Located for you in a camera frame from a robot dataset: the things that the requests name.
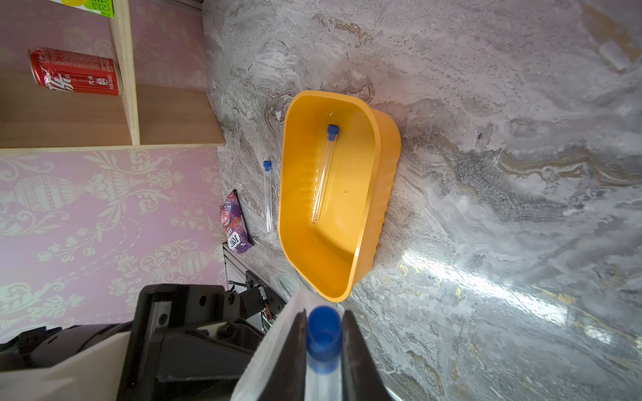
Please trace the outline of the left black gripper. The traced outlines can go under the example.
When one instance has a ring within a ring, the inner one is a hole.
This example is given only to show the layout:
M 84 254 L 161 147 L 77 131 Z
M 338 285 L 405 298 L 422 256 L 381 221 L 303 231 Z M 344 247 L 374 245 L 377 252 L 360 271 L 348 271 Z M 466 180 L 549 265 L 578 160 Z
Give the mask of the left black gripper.
M 172 400 L 239 379 L 263 332 L 245 301 L 219 285 L 148 285 L 140 291 L 118 400 Z

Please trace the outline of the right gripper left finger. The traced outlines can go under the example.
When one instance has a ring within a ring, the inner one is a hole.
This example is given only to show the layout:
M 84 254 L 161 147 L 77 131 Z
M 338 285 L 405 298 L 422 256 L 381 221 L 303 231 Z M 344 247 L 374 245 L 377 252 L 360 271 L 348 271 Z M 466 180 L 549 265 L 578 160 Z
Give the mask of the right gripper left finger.
M 307 322 L 305 312 L 295 316 L 274 369 L 258 398 L 259 401 L 304 401 Z

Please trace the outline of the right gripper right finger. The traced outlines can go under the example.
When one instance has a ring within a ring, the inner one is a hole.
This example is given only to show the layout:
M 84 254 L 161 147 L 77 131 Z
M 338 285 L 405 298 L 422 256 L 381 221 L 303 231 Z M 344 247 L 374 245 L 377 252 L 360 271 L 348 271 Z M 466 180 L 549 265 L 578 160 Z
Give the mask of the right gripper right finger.
M 342 317 L 342 399 L 392 400 L 349 310 Z

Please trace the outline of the white wiping cloth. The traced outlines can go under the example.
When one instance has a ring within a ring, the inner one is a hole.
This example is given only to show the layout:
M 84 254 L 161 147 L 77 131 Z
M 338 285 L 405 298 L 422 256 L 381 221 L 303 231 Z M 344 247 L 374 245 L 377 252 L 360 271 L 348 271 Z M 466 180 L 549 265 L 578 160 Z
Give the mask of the white wiping cloth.
M 250 364 L 237 382 L 232 393 L 233 400 L 258 400 L 274 369 L 295 316 L 300 312 L 305 312 L 308 319 L 309 314 L 320 306 L 335 308 L 342 321 L 343 313 L 334 304 L 316 293 L 301 289 L 291 297 L 274 325 L 260 342 Z

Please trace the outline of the yellow plastic basin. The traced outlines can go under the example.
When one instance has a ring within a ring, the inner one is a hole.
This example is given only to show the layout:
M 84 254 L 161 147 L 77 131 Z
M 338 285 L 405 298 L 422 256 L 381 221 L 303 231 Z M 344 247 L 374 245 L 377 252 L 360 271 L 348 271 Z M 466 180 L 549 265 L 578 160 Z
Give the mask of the yellow plastic basin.
M 319 221 L 311 221 L 328 125 L 339 127 Z M 371 270 L 401 134 L 386 113 L 349 95 L 306 90 L 284 122 L 278 232 L 284 255 L 330 302 L 344 302 Z

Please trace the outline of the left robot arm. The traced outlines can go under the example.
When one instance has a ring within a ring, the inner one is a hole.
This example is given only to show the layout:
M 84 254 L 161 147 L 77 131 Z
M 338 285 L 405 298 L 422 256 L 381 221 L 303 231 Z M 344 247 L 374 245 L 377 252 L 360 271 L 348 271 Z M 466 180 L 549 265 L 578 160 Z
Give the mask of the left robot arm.
M 144 287 L 130 322 L 39 327 L 1 347 L 4 400 L 229 400 L 263 339 L 259 287 Z

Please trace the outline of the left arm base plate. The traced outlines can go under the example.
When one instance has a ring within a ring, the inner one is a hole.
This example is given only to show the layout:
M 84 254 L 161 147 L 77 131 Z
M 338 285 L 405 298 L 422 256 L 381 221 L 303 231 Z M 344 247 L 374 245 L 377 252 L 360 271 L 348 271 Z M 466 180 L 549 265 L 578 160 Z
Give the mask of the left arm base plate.
M 246 316 L 251 317 L 250 312 L 256 311 L 261 318 L 262 329 L 267 332 L 285 309 L 287 301 L 254 272 L 246 272 L 246 284 L 250 292 L 248 301 L 245 301 Z

